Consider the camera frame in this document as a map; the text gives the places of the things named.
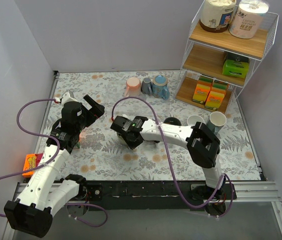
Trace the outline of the small dark grey-blue mug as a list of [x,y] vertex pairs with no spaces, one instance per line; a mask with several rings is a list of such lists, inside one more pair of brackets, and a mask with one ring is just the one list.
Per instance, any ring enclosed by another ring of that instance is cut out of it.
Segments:
[[152,81],[149,77],[143,79],[141,83],[141,92],[145,95],[152,95]]

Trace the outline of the green mug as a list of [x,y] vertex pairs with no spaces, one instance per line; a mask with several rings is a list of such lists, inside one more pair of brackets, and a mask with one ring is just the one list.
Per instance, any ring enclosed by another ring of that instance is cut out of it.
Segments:
[[123,139],[122,135],[120,135],[119,133],[116,133],[117,134],[117,137],[118,137],[118,140],[119,142],[122,144],[122,145],[127,145],[127,143],[125,142],[125,140]]

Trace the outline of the shelf sponge pack back right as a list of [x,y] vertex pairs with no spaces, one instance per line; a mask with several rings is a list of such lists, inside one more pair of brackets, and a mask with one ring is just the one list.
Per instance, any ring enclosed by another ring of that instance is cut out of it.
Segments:
[[212,86],[216,89],[224,91],[225,93],[228,90],[228,84],[222,81],[214,80]]

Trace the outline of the pink toilet paper roll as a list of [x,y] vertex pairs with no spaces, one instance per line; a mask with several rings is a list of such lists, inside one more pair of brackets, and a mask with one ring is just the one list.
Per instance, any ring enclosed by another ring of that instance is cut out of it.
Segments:
[[229,27],[230,34],[241,39],[253,38],[268,10],[265,0],[241,0]]

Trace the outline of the green tissue pack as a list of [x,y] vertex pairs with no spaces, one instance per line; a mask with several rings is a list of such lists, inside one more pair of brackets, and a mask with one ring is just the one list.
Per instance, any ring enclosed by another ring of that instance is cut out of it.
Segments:
[[249,71],[250,64],[248,62],[225,60],[223,64],[222,74],[225,76],[244,79]]

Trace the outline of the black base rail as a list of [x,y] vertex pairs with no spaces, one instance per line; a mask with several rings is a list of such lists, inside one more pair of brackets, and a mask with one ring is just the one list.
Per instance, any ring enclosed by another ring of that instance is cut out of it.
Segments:
[[204,181],[182,180],[177,190],[171,180],[86,180],[72,202],[90,203],[106,210],[188,209],[181,199],[201,205],[212,195]]

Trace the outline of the pink box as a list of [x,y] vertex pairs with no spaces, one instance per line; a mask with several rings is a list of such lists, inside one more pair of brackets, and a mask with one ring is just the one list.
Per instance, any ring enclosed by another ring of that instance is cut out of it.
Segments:
[[37,167],[43,157],[43,153],[37,153],[35,154],[35,166]]

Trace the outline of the yellow orange sponge pack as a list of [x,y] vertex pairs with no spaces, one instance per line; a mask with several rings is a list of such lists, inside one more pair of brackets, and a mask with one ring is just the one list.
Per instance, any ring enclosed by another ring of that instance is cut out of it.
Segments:
[[77,140],[76,140],[76,143],[75,143],[75,145],[73,146],[73,150],[78,150],[78,149],[80,149],[80,146],[81,146],[81,144],[80,144],[80,134],[77,136]]

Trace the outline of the blue glazed mug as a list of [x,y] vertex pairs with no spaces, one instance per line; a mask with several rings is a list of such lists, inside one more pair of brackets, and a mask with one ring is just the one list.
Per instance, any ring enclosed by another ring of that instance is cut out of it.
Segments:
[[167,100],[170,96],[168,79],[163,75],[157,75],[152,81],[152,95],[158,99]]

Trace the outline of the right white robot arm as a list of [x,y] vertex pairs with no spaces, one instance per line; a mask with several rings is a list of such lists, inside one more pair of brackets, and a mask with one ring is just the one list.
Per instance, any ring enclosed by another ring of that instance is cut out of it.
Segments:
[[204,123],[197,122],[194,126],[157,125],[154,120],[142,116],[136,116],[134,120],[117,116],[110,128],[132,150],[144,141],[166,141],[187,149],[192,161],[203,169],[207,194],[218,199],[225,193],[224,177],[218,160],[220,140]]

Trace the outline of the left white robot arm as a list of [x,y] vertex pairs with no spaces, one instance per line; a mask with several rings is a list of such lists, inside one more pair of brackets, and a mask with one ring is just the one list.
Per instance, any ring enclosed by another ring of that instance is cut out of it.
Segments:
[[4,206],[12,229],[42,238],[49,231],[54,215],[69,200],[86,197],[85,178],[80,175],[67,177],[56,190],[50,191],[60,168],[79,142],[81,131],[104,115],[104,106],[89,95],[84,100],[90,108],[68,92],[62,96],[61,118],[52,126],[38,169],[17,198]]

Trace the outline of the shelf sponge pack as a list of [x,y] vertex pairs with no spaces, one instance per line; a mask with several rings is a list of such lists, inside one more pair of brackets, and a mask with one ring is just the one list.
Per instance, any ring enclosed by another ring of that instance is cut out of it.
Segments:
[[204,104],[208,97],[210,89],[211,89],[210,86],[198,83],[196,85],[192,101],[199,103],[199,104]]
[[216,89],[224,91],[225,93],[228,90],[228,84],[222,81],[214,80],[212,86]]
[[213,84],[213,81],[214,80],[212,78],[205,77],[205,76],[201,75],[199,77],[198,83],[201,84],[201,85],[205,85],[205,86],[211,87],[212,84]]
[[205,101],[205,108],[210,110],[217,110],[225,97],[222,92],[210,91],[209,95]]

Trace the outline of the pink mug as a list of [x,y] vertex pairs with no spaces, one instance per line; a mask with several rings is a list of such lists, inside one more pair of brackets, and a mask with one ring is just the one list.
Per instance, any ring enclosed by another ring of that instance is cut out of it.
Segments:
[[141,82],[137,77],[130,77],[126,81],[124,97],[137,97],[141,94]]

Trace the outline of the dark grey mug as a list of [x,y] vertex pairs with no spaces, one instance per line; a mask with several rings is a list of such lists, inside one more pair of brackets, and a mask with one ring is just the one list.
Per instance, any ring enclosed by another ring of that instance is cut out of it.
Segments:
[[164,124],[174,125],[174,126],[181,126],[181,121],[176,117],[168,117],[163,121]]

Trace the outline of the white and blue mug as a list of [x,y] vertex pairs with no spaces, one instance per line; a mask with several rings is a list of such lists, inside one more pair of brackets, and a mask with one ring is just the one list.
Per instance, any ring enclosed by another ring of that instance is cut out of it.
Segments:
[[188,126],[195,126],[197,122],[204,123],[204,119],[199,115],[191,115],[187,118]]

